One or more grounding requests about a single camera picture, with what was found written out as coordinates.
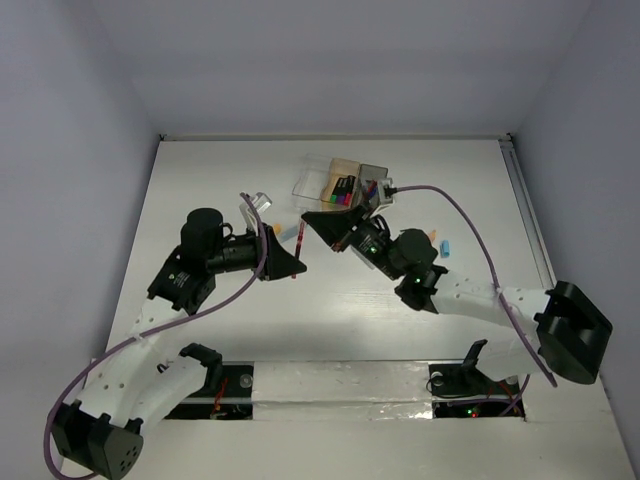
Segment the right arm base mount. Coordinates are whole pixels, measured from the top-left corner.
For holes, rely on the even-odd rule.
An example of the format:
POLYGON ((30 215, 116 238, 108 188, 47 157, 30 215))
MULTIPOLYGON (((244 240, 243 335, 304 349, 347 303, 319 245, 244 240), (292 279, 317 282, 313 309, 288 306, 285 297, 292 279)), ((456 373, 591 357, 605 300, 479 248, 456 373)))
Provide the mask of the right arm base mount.
POLYGON ((526 418, 519 380, 493 380, 477 368, 487 343, 474 342, 463 360, 429 366, 425 388, 436 419, 526 418))

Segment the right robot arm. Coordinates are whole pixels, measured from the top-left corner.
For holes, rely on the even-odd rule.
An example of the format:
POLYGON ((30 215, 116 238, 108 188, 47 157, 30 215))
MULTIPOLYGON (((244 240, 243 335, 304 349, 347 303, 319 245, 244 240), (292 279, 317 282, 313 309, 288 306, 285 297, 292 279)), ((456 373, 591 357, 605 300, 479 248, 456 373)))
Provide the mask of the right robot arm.
POLYGON ((409 308, 514 331, 509 342, 472 344, 460 368, 468 390, 482 392, 496 380, 536 371, 577 384, 596 381, 613 326, 578 286, 559 281, 551 289, 523 289, 474 281, 438 265, 424 231, 409 228, 393 237, 386 220, 363 207, 306 212, 302 219, 333 251, 352 249, 397 281, 395 293, 409 308))

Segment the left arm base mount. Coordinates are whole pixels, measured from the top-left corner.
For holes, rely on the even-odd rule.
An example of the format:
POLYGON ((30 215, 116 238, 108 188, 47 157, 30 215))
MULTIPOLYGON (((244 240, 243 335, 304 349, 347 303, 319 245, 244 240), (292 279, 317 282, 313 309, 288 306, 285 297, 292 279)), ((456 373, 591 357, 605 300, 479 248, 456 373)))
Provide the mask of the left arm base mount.
POLYGON ((251 420, 253 363, 225 363, 217 387, 206 384, 183 400, 167 420, 251 420))

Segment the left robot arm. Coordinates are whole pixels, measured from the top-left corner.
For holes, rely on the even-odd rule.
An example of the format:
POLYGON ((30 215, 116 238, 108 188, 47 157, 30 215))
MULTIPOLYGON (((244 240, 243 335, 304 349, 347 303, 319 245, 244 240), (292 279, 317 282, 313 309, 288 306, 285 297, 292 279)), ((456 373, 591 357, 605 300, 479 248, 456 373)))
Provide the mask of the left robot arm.
POLYGON ((253 281, 272 281, 307 267, 265 223, 236 235, 219 211, 190 212, 127 339, 97 361, 98 373, 75 399, 58 401, 49 414, 47 445, 92 477, 122 479, 138 461, 145 435, 183 400, 223 390, 221 354, 199 343, 181 346, 171 334, 197 316, 218 275, 242 270, 253 281))

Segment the red patterned pen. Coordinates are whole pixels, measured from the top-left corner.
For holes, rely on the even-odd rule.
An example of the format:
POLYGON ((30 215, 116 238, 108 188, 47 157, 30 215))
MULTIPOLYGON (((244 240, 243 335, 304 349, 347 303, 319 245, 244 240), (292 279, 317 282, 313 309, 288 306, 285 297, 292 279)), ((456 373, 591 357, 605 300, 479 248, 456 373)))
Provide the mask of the red patterned pen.
POLYGON ((295 250, 294 250, 294 257, 297 261, 300 260, 300 255, 301 255, 301 249, 302 249, 302 243, 303 243, 303 239, 304 239, 304 232, 305 232, 305 228, 306 228, 306 223, 304 222, 304 220, 301 220, 299 222, 299 229, 298 229, 298 234, 297 234, 297 239, 296 239, 296 245, 295 245, 295 250))

